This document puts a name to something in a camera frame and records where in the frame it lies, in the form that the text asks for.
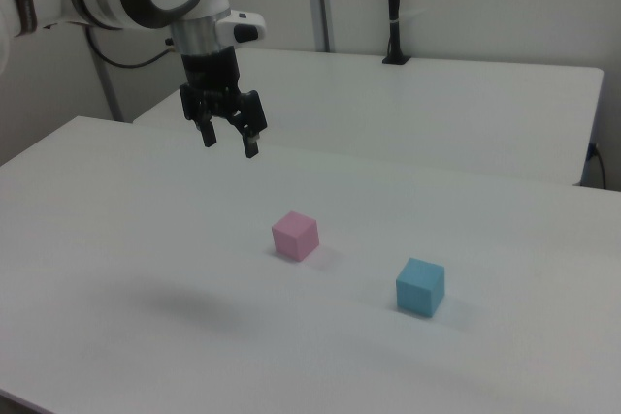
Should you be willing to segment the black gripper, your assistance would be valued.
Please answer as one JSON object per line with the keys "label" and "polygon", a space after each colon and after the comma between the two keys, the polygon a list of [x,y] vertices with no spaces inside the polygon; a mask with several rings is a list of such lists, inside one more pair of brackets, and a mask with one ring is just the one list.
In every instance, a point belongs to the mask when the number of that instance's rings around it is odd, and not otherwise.
{"label": "black gripper", "polygon": [[243,93],[235,49],[182,58],[187,83],[180,87],[184,117],[200,131],[205,147],[217,143],[212,120],[222,118],[242,135],[245,157],[259,153],[260,133],[268,123],[257,91]]}

